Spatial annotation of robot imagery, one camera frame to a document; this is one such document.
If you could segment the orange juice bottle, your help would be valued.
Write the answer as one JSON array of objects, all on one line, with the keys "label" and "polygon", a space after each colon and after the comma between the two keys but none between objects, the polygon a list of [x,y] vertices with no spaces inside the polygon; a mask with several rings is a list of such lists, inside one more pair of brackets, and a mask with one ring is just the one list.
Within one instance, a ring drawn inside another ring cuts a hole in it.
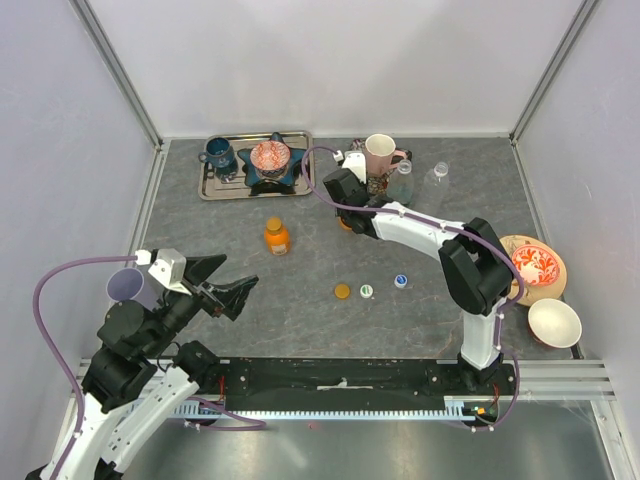
[{"label": "orange juice bottle", "polygon": [[347,225],[345,223],[345,221],[341,217],[338,217],[338,221],[339,221],[339,224],[340,224],[342,229],[344,229],[346,231],[351,231],[352,230],[351,227],[349,225]]},{"label": "orange juice bottle", "polygon": [[281,256],[289,252],[291,242],[289,232],[279,217],[266,221],[264,239],[270,253]]}]

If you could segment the water bottle green label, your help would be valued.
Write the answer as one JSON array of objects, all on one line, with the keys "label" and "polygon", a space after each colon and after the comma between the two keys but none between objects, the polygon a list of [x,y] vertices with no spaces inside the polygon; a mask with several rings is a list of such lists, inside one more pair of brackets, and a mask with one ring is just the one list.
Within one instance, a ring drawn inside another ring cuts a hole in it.
[{"label": "water bottle green label", "polygon": [[414,175],[412,163],[401,160],[388,179],[386,194],[393,201],[408,206],[414,193]]}]

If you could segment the clear plastic bottle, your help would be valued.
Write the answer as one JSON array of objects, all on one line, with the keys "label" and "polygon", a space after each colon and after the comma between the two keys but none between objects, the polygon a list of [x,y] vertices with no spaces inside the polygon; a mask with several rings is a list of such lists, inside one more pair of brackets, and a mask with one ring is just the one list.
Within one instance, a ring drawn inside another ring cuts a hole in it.
[{"label": "clear plastic bottle", "polygon": [[449,189],[449,164],[438,162],[425,175],[422,196],[429,215],[435,215]]}]

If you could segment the gold bottle cap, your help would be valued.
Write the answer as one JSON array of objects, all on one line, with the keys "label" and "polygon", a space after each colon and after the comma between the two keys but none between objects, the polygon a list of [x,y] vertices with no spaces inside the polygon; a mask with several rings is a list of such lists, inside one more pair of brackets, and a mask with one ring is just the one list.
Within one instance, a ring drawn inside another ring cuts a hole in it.
[{"label": "gold bottle cap", "polygon": [[338,284],[334,288],[334,295],[341,300],[347,299],[350,296],[351,289],[347,284]]}]

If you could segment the white green bottle cap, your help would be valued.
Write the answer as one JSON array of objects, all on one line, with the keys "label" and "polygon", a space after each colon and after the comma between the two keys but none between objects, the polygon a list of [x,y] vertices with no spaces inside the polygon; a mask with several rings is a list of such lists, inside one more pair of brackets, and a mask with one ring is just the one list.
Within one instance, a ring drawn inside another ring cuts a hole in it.
[{"label": "white green bottle cap", "polygon": [[374,289],[369,284],[363,284],[359,289],[359,293],[362,298],[369,299],[373,297]]}]

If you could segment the blue white bottle cap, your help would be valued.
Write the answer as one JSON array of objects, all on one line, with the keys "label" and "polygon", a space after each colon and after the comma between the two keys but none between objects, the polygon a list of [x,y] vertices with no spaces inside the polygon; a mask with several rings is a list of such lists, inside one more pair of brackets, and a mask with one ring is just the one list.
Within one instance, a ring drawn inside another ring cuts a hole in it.
[{"label": "blue white bottle cap", "polygon": [[398,275],[395,276],[394,285],[397,288],[399,288],[399,289],[405,288],[407,286],[407,284],[408,284],[408,279],[407,279],[407,277],[405,275],[398,274]]}]

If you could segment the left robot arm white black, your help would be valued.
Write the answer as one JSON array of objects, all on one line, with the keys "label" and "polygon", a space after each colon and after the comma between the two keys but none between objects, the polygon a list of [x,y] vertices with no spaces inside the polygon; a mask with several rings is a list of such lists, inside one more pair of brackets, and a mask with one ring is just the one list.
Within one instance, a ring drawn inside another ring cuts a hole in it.
[{"label": "left robot arm white black", "polygon": [[259,281],[251,275],[225,285],[208,279],[226,255],[187,258],[174,249],[138,250],[163,289],[155,307],[118,300],[98,331],[101,348],[78,381],[62,367],[76,399],[76,421],[51,460],[30,479],[119,479],[140,448],[176,407],[195,393],[222,393],[231,378],[223,361],[198,341],[183,344],[160,383],[140,395],[158,370],[155,362],[201,311],[236,320]]}]

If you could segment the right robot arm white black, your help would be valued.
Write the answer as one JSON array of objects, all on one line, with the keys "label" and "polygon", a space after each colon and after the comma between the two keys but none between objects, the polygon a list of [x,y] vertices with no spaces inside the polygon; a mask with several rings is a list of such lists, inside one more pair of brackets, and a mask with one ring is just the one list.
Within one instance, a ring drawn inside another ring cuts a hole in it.
[{"label": "right robot arm white black", "polygon": [[437,219],[388,197],[372,197],[348,169],[323,179],[330,204],[356,234],[404,245],[437,260],[448,292],[463,312],[458,381],[467,392],[483,392],[494,381],[500,355],[499,326],[509,306],[512,282],[519,278],[491,225]]}]

